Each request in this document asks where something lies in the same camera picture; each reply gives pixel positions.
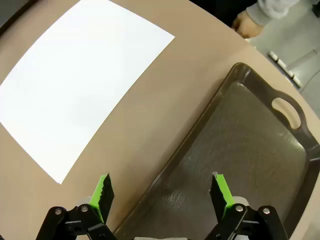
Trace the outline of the green-tipped right gripper left finger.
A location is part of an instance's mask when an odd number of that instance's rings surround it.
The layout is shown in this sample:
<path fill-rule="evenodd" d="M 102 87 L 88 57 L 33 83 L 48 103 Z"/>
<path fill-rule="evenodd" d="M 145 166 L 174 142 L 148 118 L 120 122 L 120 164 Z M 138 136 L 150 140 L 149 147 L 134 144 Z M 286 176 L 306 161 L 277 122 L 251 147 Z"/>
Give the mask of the green-tipped right gripper left finger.
<path fill-rule="evenodd" d="M 90 240 L 115 240 L 106 222 L 114 199 L 110 175 L 102 175 L 89 203 L 66 210 L 50 208 L 37 234 L 37 240 L 75 240 L 87 236 Z"/>

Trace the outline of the person's left hand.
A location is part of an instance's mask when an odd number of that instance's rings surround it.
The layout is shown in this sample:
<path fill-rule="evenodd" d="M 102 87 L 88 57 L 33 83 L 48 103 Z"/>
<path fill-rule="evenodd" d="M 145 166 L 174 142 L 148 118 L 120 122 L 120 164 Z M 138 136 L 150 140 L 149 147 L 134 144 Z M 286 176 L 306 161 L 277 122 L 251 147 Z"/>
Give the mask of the person's left hand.
<path fill-rule="evenodd" d="M 242 38 L 249 39 L 261 34 L 264 27 L 255 23 L 246 11 L 242 11 L 232 22 L 231 29 L 238 33 Z"/>

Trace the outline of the green-tipped right gripper right finger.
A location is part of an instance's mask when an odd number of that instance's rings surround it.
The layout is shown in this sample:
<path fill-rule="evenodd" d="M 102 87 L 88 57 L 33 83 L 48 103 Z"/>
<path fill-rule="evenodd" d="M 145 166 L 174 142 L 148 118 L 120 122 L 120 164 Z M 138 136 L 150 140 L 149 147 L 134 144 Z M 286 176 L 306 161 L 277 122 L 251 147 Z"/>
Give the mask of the green-tipped right gripper right finger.
<path fill-rule="evenodd" d="M 210 197 L 217 224 L 209 233 L 210 240 L 287 240 L 276 209 L 263 205 L 257 210 L 236 203 L 223 174 L 213 173 Z"/>

